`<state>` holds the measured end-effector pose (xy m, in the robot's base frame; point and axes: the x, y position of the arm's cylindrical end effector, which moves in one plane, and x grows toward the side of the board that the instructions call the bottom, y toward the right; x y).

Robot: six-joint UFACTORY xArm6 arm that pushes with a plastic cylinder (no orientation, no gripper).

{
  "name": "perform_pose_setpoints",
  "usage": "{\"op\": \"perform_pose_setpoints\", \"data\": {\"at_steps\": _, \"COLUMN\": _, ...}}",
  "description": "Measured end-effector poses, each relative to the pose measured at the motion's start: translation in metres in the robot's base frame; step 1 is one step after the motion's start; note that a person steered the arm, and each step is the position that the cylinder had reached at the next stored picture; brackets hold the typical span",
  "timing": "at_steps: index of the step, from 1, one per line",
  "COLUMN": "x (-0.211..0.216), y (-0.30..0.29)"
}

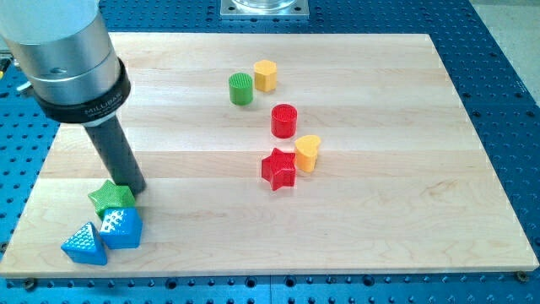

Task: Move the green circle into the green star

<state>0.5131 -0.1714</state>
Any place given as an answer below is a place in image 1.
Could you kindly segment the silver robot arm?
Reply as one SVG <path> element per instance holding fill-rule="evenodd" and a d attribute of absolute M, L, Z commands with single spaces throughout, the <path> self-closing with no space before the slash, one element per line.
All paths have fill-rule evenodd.
<path fill-rule="evenodd" d="M 51 119 L 94 127 L 130 93 L 96 0 L 1 0 L 1 37 Z"/>

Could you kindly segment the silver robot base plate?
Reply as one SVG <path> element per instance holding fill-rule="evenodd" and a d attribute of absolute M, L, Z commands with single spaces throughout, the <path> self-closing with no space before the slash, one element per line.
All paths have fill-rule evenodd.
<path fill-rule="evenodd" d="M 308 19 L 310 15 L 308 0 L 221 0 L 219 12 L 226 19 Z"/>

